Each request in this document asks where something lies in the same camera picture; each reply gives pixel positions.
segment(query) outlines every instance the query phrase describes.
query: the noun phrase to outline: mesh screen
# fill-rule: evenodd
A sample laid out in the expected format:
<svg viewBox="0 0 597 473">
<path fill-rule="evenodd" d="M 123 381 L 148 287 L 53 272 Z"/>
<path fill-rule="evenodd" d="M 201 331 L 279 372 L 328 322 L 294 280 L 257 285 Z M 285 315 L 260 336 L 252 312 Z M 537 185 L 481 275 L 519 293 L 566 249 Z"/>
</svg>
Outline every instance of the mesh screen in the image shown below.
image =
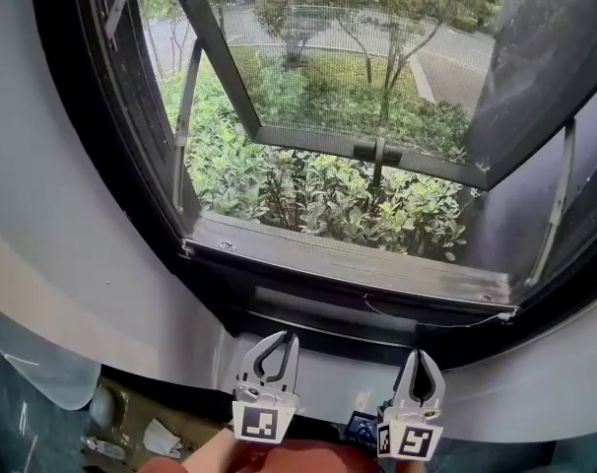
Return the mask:
<svg viewBox="0 0 597 473">
<path fill-rule="evenodd" d="M 264 125 L 483 170 L 541 145 L 537 122 L 591 89 L 571 75 L 597 70 L 597 0 L 209 1 Z"/>
</svg>

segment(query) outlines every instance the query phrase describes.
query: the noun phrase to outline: black window frame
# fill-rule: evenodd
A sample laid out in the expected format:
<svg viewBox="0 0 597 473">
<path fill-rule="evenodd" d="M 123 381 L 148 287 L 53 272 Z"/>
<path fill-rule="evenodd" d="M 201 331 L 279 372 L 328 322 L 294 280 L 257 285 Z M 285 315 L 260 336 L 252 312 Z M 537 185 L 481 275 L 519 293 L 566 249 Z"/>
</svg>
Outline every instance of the black window frame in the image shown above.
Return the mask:
<svg viewBox="0 0 597 473">
<path fill-rule="evenodd" d="M 102 2 L 102 7 L 108 8 L 107 4 L 111 1 Z M 131 36 L 138 37 L 143 36 L 140 21 L 135 23 L 134 12 L 126 14 L 135 5 L 135 0 L 127 0 L 127 10 L 122 14 L 129 18 L 127 31 Z M 213 238 L 216 234 L 208 237 L 202 233 L 205 230 L 196 228 L 202 227 L 212 232 L 219 225 L 229 225 L 243 232 L 244 226 L 224 216 L 204 213 L 193 187 L 184 191 L 184 196 L 188 196 L 189 200 L 184 212 L 179 212 L 170 198 L 172 184 L 161 179 L 161 173 L 169 177 L 169 161 L 174 154 L 173 142 L 166 142 L 165 134 L 161 140 L 158 132 L 139 131 L 134 114 L 125 109 L 127 105 L 121 93 L 125 82 L 121 81 L 121 76 L 143 73 L 140 78 L 145 82 L 144 91 L 154 101 L 161 99 L 156 79 L 148 75 L 152 67 L 145 42 L 120 40 L 113 48 L 103 33 L 104 15 L 98 12 L 96 0 L 34 0 L 34 6 L 54 82 L 99 173 L 121 208 L 167 268 L 201 299 L 230 334 L 236 335 L 242 331 L 265 334 L 285 327 L 294 329 L 301 339 L 308 338 L 308 347 L 395 365 L 399 364 L 411 346 L 420 345 L 438 359 L 442 368 L 454 368 L 515 345 L 558 323 L 597 297 L 597 272 L 594 271 L 597 268 L 597 243 L 581 247 L 583 250 L 579 257 L 566 267 L 567 254 L 577 249 L 571 240 L 553 254 L 551 266 L 557 274 L 552 280 L 543 282 L 534 291 L 521 290 L 519 293 L 507 284 L 502 291 L 503 296 L 490 300 L 482 298 L 484 291 L 477 291 L 482 293 L 477 300 L 472 299 L 471 293 L 461 300 L 455 300 L 453 286 L 446 287 L 447 291 L 443 290 L 442 294 L 420 292 L 420 288 L 414 286 L 401 289 L 376 287 L 368 282 L 309 272 L 287 262 L 281 264 L 269 258 L 235 253 L 230 248 L 219 246 Z M 61 31 L 66 33 L 64 36 L 68 39 L 68 43 L 65 42 L 67 47 L 63 49 L 59 47 Z M 134 72 L 127 67 L 123 72 L 113 68 L 112 54 L 122 53 L 125 43 L 129 48 L 125 54 L 137 55 L 136 62 L 130 63 L 137 66 Z M 84 88 L 80 93 L 78 86 Z M 161 113 L 159 106 L 154 107 L 157 111 L 153 115 L 154 120 L 163 131 L 168 129 L 171 133 L 170 127 L 165 127 L 165 110 Z M 169 159 L 151 159 L 148 147 L 166 143 L 166 156 Z M 590 184 L 590 195 L 597 197 L 596 180 Z M 572 205 L 570 216 L 581 219 L 580 207 L 580 202 Z M 246 234 L 248 237 L 261 237 L 265 232 L 269 236 L 270 231 L 274 232 L 275 229 L 246 231 L 250 232 Z M 293 235 L 295 239 L 289 239 L 294 246 L 303 243 L 307 252 L 314 249 L 313 237 Z M 328 250 L 331 244 L 330 241 L 323 243 L 321 240 L 315 246 Z M 411 259 L 415 260 L 411 263 L 413 265 L 423 263 L 419 258 Z M 425 271 L 429 274 L 432 273 L 432 267 L 439 271 L 448 268 L 451 273 L 460 273 L 455 265 L 437 262 L 426 264 Z M 475 272 L 476 277 L 491 273 Z M 506 276 L 500 274 L 496 278 L 505 281 Z M 585 292 L 584 284 L 588 282 L 591 287 L 589 292 Z M 332 340 L 326 331 L 318 328 L 302 327 L 282 317 L 253 313 L 255 286 L 363 311 L 366 311 L 365 303 L 369 301 L 386 313 L 434 325 L 467 325 L 490 319 L 498 313 L 517 315 L 508 323 L 490 320 L 471 329 L 442 329 L 422 325 L 413 333 L 403 336 L 400 344 L 354 334 L 334 336 Z M 573 297 L 573 300 L 568 302 L 564 297 Z"/>
</svg>

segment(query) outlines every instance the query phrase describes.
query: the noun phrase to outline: white wall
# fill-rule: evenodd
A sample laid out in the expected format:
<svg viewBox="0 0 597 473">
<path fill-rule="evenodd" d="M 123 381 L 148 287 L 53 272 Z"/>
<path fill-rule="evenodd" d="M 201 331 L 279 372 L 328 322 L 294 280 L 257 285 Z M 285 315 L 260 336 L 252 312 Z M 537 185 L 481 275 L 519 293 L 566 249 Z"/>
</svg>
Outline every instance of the white wall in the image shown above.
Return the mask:
<svg viewBox="0 0 597 473">
<path fill-rule="evenodd" d="M 234 343 L 101 181 L 49 75 L 32 0 L 0 0 L 0 310 L 86 357 L 191 385 L 216 387 Z"/>
</svg>

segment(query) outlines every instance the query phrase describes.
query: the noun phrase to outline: person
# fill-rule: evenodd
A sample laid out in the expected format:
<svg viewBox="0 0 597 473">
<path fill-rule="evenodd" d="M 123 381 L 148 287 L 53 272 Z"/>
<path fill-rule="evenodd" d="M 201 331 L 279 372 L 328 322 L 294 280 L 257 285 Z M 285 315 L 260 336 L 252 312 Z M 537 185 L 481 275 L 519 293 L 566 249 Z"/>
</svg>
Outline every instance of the person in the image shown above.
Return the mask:
<svg viewBox="0 0 597 473">
<path fill-rule="evenodd" d="M 379 473 L 366 452 L 311 439 L 287 439 L 280 445 L 241 441 L 221 430 L 181 464 L 159 457 L 138 473 Z M 425 473 L 420 462 L 397 462 L 397 473 Z"/>
</svg>

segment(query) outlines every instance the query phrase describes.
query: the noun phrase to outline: window frame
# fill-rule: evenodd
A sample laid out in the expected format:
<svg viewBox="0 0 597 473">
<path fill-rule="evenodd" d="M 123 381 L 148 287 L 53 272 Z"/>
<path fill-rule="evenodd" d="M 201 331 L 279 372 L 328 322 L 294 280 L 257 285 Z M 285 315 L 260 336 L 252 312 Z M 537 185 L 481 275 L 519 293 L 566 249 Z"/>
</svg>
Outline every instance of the window frame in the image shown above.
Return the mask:
<svg viewBox="0 0 597 473">
<path fill-rule="evenodd" d="M 458 285 L 462 284 L 465 289 L 471 286 L 466 281 L 467 277 L 471 278 L 473 275 L 478 278 L 493 272 L 462 268 L 449 263 L 424 261 L 400 254 L 387 255 L 386 259 L 396 258 L 397 262 L 401 261 L 411 268 L 419 268 L 422 263 L 429 279 L 435 279 L 439 286 L 443 285 L 441 282 L 445 282 L 443 293 L 429 294 L 414 285 L 388 289 L 353 279 L 341 279 L 327 272 L 316 274 L 304 265 L 299 267 L 293 264 L 288 258 L 275 261 L 270 257 L 256 257 L 254 251 L 239 253 L 234 247 L 219 246 L 217 234 L 205 236 L 204 230 L 196 228 L 212 231 L 219 225 L 226 227 L 239 223 L 231 218 L 204 212 L 199 207 L 193 187 L 183 192 L 195 206 L 190 211 L 193 222 L 187 222 L 186 216 L 183 217 L 174 208 L 169 198 L 170 189 L 165 188 L 153 170 L 160 167 L 160 164 L 152 163 L 144 151 L 144 143 L 141 142 L 146 139 L 147 144 L 147 139 L 154 137 L 151 134 L 140 134 L 130 115 L 126 114 L 125 99 L 112 68 L 112 49 L 107 45 L 103 34 L 103 16 L 97 12 L 95 3 L 93 5 L 94 7 L 91 6 L 91 0 L 34 0 L 38 30 L 56 87 L 83 145 L 121 208 L 167 268 L 218 317 L 230 334 L 236 335 L 241 331 L 264 334 L 271 329 L 278 330 L 279 324 L 284 323 L 278 317 L 251 313 L 249 305 L 253 286 L 256 285 L 317 299 L 324 304 L 338 304 L 364 311 L 365 302 L 370 300 L 388 314 L 430 324 L 467 325 L 476 320 L 494 317 L 499 312 L 519 312 L 510 326 L 500 321 L 491 321 L 475 330 L 421 327 L 420 331 L 407 340 L 410 345 L 427 348 L 440 360 L 443 368 L 453 368 L 497 353 L 507 345 L 541 332 L 544 327 L 563 320 L 586 305 L 588 299 L 592 300 L 597 296 L 597 272 L 594 271 L 594 265 L 597 265 L 597 244 L 590 245 L 590 250 L 583 251 L 576 261 L 571 262 L 570 267 L 560 270 L 553 280 L 543 283 L 529 296 L 521 292 L 515 293 L 506 275 L 495 274 L 492 281 L 506 283 L 502 290 L 504 295 L 497 300 L 503 303 L 472 300 L 471 292 L 464 293 L 461 300 L 455 300 L 454 293 L 457 294 L 458 291 L 454 289 Z M 126 8 L 130 5 L 135 4 L 126 0 Z M 61 31 L 68 33 L 65 35 L 68 37 L 68 48 L 63 51 L 58 47 Z M 134 35 L 134 26 L 128 31 Z M 137 41 L 135 47 L 126 53 L 139 55 L 141 64 L 148 65 L 149 53 L 144 41 L 141 42 L 143 43 Z M 154 83 L 152 76 L 145 76 L 144 79 L 145 88 L 152 94 L 153 100 L 160 100 L 156 79 Z M 87 89 L 79 94 L 78 85 Z M 244 233 L 244 226 L 232 228 L 234 235 Z M 284 247 L 298 245 L 304 247 L 302 251 L 310 253 L 315 247 L 332 266 L 345 263 L 345 259 L 337 254 L 339 252 L 346 251 L 352 256 L 365 255 L 367 250 L 380 252 L 376 249 L 358 250 L 360 247 L 351 244 L 305 234 L 279 236 L 275 230 L 283 232 L 256 225 L 249 225 L 245 229 L 249 237 L 283 238 L 278 247 L 281 252 Z M 349 257 L 350 254 L 344 254 L 344 257 Z M 445 272 L 455 275 L 451 279 L 451 287 L 444 276 L 441 278 L 441 273 Z M 589 293 L 582 295 L 583 282 L 591 282 L 593 286 Z M 573 297 L 574 300 L 568 303 L 564 297 Z M 353 352 L 354 357 L 374 362 L 396 364 L 395 360 L 401 359 L 402 353 L 408 348 L 403 345 L 367 346 L 365 339 L 353 337 L 338 338 L 332 342 L 331 338 L 323 336 L 322 331 L 315 331 L 313 328 L 305 331 L 301 324 L 286 324 L 283 327 L 286 326 L 299 332 L 301 339 L 304 336 L 311 338 L 308 345 L 313 348 L 328 352 L 338 349 L 341 355 Z M 483 346 L 479 343 L 480 339 L 485 339 L 488 343 Z"/>
</svg>

